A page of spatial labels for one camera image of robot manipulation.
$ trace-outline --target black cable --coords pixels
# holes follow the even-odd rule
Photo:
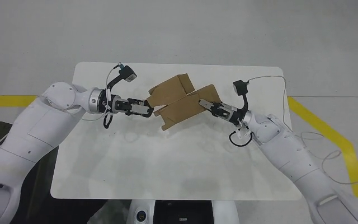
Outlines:
[[[110,124],[112,123],[112,119],[113,119],[113,115],[110,114],[110,120],[107,122],[107,116],[108,114],[106,114],[105,118],[103,119],[103,126],[108,129],[110,127]]]
[[[229,140],[230,140],[230,142],[234,145],[234,146],[237,146],[237,147],[244,147],[244,146],[247,146],[251,141],[252,141],[252,132],[250,133],[250,140],[248,141],[248,142],[246,142],[245,144],[236,144],[236,143],[234,143],[233,141],[232,141],[232,139],[231,139],[231,136],[233,135],[233,134],[235,134],[236,133],[236,130],[234,130],[233,131],[233,133],[231,133],[230,135],[229,135]]]

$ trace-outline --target cardboard flap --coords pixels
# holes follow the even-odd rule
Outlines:
[[[183,97],[187,91],[193,91],[188,74],[174,76],[149,90],[150,97],[147,98],[151,107],[169,105]]]
[[[199,100],[199,94],[194,94],[184,97],[183,99],[180,99],[170,106],[160,110],[159,112],[166,123],[162,129],[164,130],[164,127],[168,129],[183,120],[203,112],[205,108],[199,105]]]
[[[181,85],[184,88],[185,93],[189,94],[195,90],[188,74],[179,74],[178,77],[181,82]]]
[[[195,92],[189,94],[189,96],[198,94],[199,98],[209,102],[221,102],[218,92],[213,84],[205,86]]]

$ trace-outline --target wire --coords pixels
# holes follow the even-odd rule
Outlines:
[[[286,92],[286,79],[285,79],[285,77],[283,77],[283,76],[258,76],[258,77],[250,78],[249,80],[247,80],[247,84],[249,84],[249,81],[251,81],[251,80],[255,80],[255,79],[258,79],[258,78],[266,78],[266,77],[280,77],[280,78],[282,78],[282,79],[284,80],[285,87],[284,87],[284,93],[283,93],[283,96],[282,96],[282,108],[283,108],[283,110],[284,110],[284,114],[283,114],[283,117],[282,117],[282,121],[283,121],[283,123],[287,126],[287,128],[288,128],[291,132],[293,132],[293,130],[292,130],[292,129],[286,124],[286,122],[285,122],[285,92]],[[322,138],[324,138],[324,135],[319,134],[319,133],[316,133],[316,132],[301,132],[300,135],[295,134],[295,136],[297,136],[298,138],[301,139],[301,141],[302,141],[304,147],[306,147],[306,148],[307,148],[307,145],[306,145],[306,143],[305,143],[305,141],[304,141],[305,139],[306,139],[306,140],[318,140],[318,139],[321,139],[321,137],[319,137],[319,138],[304,138],[304,137],[303,137],[303,133],[316,134],[316,135],[321,136]],[[333,182],[335,182],[335,183],[337,183],[337,184],[343,184],[343,185],[358,184],[358,181],[356,181],[356,182],[351,182],[351,183],[344,183],[344,182],[337,181],[337,180],[335,180],[334,178],[332,178],[332,177],[325,171],[325,169],[324,169],[324,167],[323,167],[324,162],[326,162],[327,160],[333,160],[334,158],[337,158],[338,156],[340,156],[340,155],[342,154],[342,152],[341,152],[340,150],[335,150],[335,151],[329,153],[325,158],[320,158],[320,157],[316,156],[316,155],[315,155],[314,153],[312,153],[310,150],[307,150],[307,151],[308,151],[313,157],[315,157],[315,158],[317,158],[317,159],[319,159],[319,160],[322,160],[321,169],[322,169],[323,173],[324,173],[328,178],[330,178]],[[336,152],[338,152],[337,155],[330,157],[332,154],[334,154],[334,153],[336,153]]]
[[[114,69],[116,69],[117,67],[119,67],[119,63],[118,63],[116,66],[114,66],[114,67],[109,71],[109,73],[108,73],[108,75],[107,75],[107,78],[106,78],[106,88],[105,88],[105,91],[106,91],[106,92],[105,92],[105,94],[107,94],[107,91],[108,91],[108,89],[107,89],[108,78],[109,78],[110,74],[112,73],[112,71],[113,71]],[[47,99],[47,100],[49,101],[49,99],[48,99],[47,97],[45,97],[45,96],[40,95],[40,96],[37,96],[37,97],[43,97],[43,98],[45,98],[45,99]],[[59,109],[60,106],[56,105],[54,102],[52,102],[52,104],[56,106],[57,110],[60,110],[60,111],[62,111],[62,112],[65,112],[65,113],[71,115],[72,117],[76,118],[76,116],[75,116],[74,114],[70,113],[69,111],[63,110],[63,109]],[[84,121],[87,121],[87,122],[94,122],[95,120],[99,120],[99,119],[103,118],[103,116],[105,116],[105,115],[112,114],[112,112],[110,112],[110,111],[108,110],[108,104],[109,104],[109,101],[108,101],[108,98],[106,97],[106,109],[105,109],[105,111],[103,112],[103,114],[102,114],[101,116],[99,116],[99,117],[96,118],[96,119],[80,118],[80,120],[84,120]]]
[[[5,140],[5,138],[8,136],[8,134],[9,134],[9,133],[5,134],[5,136],[0,139],[0,143],[2,143],[2,141]]]
[[[118,66],[119,66],[119,63],[118,63],[116,66],[114,66],[114,67],[110,70],[110,72],[108,73],[108,75],[107,75],[107,77],[106,77],[106,88],[105,88],[106,92],[105,92],[105,94],[107,94],[107,91],[108,91],[108,88],[107,88],[108,78],[109,78],[110,74],[113,72],[113,70],[116,69]],[[105,109],[105,112],[103,112],[103,114],[102,114],[100,117],[98,117],[98,118],[96,118],[96,119],[93,119],[93,120],[81,118],[81,120],[85,120],[85,121],[87,121],[87,122],[94,122],[95,120],[99,120],[99,119],[103,118],[103,116],[105,116],[105,115],[107,115],[107,114],[111,114],[112,112],[108,112],[108,113],[107,113],[107,111],[108,111],[108,105],[109,105],[109,101],[108,101],[108,97],[106,97],[106,109]]]
[[[244,146],[247,146],[251,141],[252,141],[252,132],[250,133],[250,139],[248,142],[246,142],[245,144],[236,144],[233,142],[233,140],[231,139],[232,135],[236,133],[236,130],[234,130],[230,135],[229,135],[229,140],[230,142],[234,145],[234,146],[237,146],[237,147],[244,147]]]
[[[278,78],[282,78],[282,79],[284,80],[285,87],[284,87],[284,93],[283,93],[283,95],[282,95],[282,108],[283,108],[283,110],[284,110],[284,114],[283,114],[283,116],[282,116],[282,121],[283,121],[283,123],[287,126],[287,128],[288,128],[291,132],[293,132],[293,130],[290,128],[290,126],[288,126],[288,125],[286,124],[286,121],[285,121],[285,114],[286,114],[286,113],[285,113],[286,78],[283,77],[283,76],[258,76],[258,77],[250,78],[249,80],[247,80],[247,84],[249,84],[249,82],[250,82],[251,80],[255,80],[255,79],[258,79],[258,78],[267,78],[267,77],[278,77]]]
[[[336,182],[337,184],[343,184],[343,185],[358,184],[358,181],[356,181],[356,182],[350,182],[350,183],[345,183],[345,182],[337,181],[337,180],[333,179],[331,176],[329,176],[329,174],[324,170],[324,167],[323,167],[324,162],[325,162],[326,160],[328,160],[328,158],[329,158],[330,155],[332,155],[333,153],[336,153],[336,152],[338,152],[338,154],[337,154],[336,156],[333,156],[332,158],[337,158],[338,156],[340,156],[340,155],[342,154],[341,151],[335,150],[335,151],[331,152],[330,154],[328,154],[328,155],[323,159],[323,161],[322,161],[322,163],[321,163],[321,167],[322,167],[323,173],[324,173],[327,177],[329,177],[332,181]]]

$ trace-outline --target black panel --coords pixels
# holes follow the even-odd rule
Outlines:
[[[210,200],[157,200],[153,224],[214,224]]]

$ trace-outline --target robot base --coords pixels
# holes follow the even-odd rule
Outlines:
[[[127,224],[239,224],[232,200],[132,200]]]

